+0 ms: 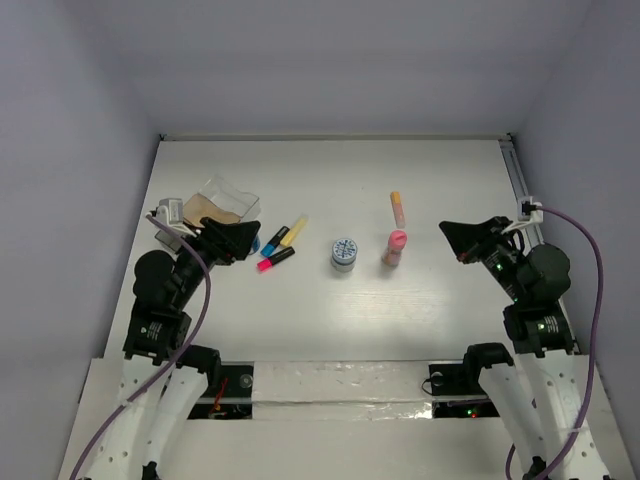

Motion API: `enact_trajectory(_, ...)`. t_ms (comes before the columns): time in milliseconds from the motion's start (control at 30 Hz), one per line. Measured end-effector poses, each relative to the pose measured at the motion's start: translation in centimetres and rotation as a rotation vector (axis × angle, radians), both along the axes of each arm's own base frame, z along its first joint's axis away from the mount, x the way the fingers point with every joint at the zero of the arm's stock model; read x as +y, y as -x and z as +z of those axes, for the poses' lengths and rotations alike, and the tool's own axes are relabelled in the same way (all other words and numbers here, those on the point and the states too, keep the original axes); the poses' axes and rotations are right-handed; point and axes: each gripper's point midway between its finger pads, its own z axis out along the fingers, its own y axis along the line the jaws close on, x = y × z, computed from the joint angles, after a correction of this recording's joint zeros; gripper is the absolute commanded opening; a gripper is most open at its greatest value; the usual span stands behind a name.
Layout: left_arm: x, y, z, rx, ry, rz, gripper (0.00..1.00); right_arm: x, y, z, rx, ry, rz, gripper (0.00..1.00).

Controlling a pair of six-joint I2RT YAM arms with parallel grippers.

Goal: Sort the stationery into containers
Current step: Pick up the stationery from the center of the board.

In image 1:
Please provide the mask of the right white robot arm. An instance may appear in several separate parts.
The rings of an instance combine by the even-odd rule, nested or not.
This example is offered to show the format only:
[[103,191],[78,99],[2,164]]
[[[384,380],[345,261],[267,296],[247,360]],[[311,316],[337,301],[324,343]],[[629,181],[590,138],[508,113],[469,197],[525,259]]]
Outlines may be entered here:
[[586,384],[574,373],[574,338],[560,299],[571,286],[570,260],[558,247],[530,250],[517,243],[541,213],[511,221],[493,217],[478,224],[443,221],[439,228],[462,264],[482,264],[511,305],[503,324],[513,347],[471,345],[454,382],[484,392],[512,440],[526,479],[608,479],[587,413],[595,367]]

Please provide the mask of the blue black highlighter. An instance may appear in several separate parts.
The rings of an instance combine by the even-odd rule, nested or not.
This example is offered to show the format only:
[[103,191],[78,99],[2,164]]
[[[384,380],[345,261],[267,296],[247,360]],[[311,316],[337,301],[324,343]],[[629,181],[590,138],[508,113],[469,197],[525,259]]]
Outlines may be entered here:
[[280,245],[280,242],[284,239],[288,232],[289,228],[287,226],[282,226],[261,249],[261,256],[264,258],[270,257],[275,252],[276,248]]

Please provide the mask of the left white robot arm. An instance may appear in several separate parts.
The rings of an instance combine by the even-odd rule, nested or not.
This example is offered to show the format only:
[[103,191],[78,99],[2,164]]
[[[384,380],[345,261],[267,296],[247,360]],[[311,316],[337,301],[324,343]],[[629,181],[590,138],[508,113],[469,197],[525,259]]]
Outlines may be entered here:
[[221,383],[219,351],[194,340],[211,302],[212,269],[245,260],[260,224],[205,218],[191,229],[159,212],[147,218],[179,248],[149,251],[134,266],[117,404],[85,448],[94,460],[85,472],[73,469],[75,479],[161,478],[196,402]]

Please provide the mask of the round blue white tape tin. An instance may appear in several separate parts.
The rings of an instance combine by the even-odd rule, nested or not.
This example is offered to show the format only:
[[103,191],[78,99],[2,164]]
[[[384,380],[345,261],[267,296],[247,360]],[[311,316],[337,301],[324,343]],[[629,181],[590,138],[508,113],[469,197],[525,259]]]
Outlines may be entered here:
[[331,264],[335,270],[341,273],[354,269],[358,254],[358,246],[351,238],[336,240],[331,249]]

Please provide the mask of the yellow highlighter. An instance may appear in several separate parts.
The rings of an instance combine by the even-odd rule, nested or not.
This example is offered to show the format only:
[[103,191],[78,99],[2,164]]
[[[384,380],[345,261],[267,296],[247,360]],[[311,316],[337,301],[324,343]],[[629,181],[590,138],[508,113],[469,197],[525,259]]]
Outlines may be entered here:
[[293,244],[294,240],[297,238],[297,236],[300,234],[300,232],[307,225],[307,222],[308,222],[308,216],[301,215],[293,224],[293,226],[289,228],[289,231],[285,234],[285,236],[280,241],[280,245],[282,247],[290,247]]

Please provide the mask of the orange pink highlighter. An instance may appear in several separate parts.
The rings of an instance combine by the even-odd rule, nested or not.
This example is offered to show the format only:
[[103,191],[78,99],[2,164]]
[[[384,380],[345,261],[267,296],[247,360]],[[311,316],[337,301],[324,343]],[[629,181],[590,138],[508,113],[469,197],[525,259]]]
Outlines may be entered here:
[[405,229],[406,219],[405,219],[404,208],[403,208],[400,193],[398,191],[392,191],[390,194],[390,201],[391,201],[396,228]]

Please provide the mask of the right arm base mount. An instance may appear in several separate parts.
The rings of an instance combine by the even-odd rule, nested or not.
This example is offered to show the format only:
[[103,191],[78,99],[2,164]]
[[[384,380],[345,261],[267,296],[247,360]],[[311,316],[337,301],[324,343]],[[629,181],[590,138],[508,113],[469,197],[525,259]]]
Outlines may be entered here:
[[431,399],[435,419],[499,417],[485,392],[467,379],[461,363],[432,363],[428,369],[421,390]]

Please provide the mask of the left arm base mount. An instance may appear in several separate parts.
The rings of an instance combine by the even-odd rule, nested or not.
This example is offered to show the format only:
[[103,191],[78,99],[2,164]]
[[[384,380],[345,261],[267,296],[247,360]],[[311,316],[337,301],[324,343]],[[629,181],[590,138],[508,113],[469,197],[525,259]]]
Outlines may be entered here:
[[189,420],[247,420],[253,411],[253,363],[222,364],[218,383],[192,408]]

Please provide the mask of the pink black highlighter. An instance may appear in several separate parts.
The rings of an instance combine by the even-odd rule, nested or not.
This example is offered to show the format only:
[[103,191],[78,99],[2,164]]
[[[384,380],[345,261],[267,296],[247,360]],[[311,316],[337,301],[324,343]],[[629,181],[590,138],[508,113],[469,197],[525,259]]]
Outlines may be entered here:
[[291,246],[286,247],[276,253],[273,253],[271,256],[265,258],[257,264],[257,270],[260,273],[266,272],[275,265],[281,263],[282,261],[290,258],[296,253],[295,249]]

